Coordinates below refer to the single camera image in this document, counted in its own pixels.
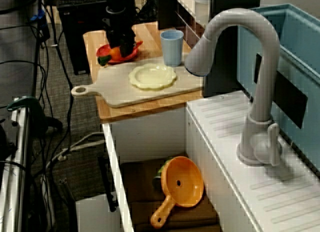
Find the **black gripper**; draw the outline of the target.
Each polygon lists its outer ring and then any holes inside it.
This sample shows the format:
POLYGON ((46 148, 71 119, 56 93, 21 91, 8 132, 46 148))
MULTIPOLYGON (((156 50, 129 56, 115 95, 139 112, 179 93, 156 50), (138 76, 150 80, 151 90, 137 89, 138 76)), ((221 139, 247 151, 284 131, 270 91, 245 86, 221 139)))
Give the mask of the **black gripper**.
POLYGON ((110 46, 120 46, 121 56, 129 56, 135 44, 135 33, 132 30, 133 14, 124 6, 116 8, 107 6, 105 10, 106 17, 102 21, 110 46))

